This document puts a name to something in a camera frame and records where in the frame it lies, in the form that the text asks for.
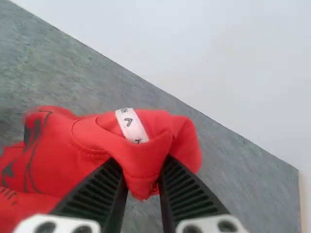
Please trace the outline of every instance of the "ridged grip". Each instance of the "ridged grip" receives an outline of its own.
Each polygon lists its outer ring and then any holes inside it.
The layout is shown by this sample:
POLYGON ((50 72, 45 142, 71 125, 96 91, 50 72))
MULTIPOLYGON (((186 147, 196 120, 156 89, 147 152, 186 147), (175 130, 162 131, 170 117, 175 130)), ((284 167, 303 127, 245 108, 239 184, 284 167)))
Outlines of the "ridged grip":
POLYGON ((119 233, 128 189, 112 158, 81 181, 50 213, 97 221, 102 233, 119 233))
POLYGON ((164 162, 158 183, 164 233, 175 233, 184 219, 229 214, 212 191, 171 155, 164 162))

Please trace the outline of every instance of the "white metal piece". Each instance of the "white metal piece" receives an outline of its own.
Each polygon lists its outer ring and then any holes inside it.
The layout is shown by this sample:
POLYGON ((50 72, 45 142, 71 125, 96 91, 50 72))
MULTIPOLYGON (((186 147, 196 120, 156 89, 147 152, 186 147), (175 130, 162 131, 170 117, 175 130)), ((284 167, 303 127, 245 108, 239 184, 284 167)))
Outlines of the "white metal piece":
POLYGON ((74 233, 79 227, 89 228, 91 231, 77 231, 77 233, 100 233, 100 226, 95 221, 53 215, 34 215, 27 218, 19 223, 13 233, 74 233), (40 232, 40 227, 42 228, 44 224, 54 224, 55 228, 53 231, 40 232))
POLYGON ((231 215, 202 217, 181 221, 176 233, 248 233, 240 221, 231 215))

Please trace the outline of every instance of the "grey floor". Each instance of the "grey floor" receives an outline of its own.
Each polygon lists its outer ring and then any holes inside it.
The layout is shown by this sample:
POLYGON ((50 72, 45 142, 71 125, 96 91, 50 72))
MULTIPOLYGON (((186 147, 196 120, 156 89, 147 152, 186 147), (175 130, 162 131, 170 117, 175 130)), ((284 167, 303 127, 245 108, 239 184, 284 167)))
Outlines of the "grey floor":
MULTIPOLYGON (((230 212, 251 233, 301 232, 295 168, 0 0, 0 143, 22 139, 21 115, 38 104, 60 105, 79 115, 125 106, 187 115, 197 126, 204 154, 199 176, 230 212)), ((122 232, 162 232, 159 198, 139 202, 129 196, 122 232)))

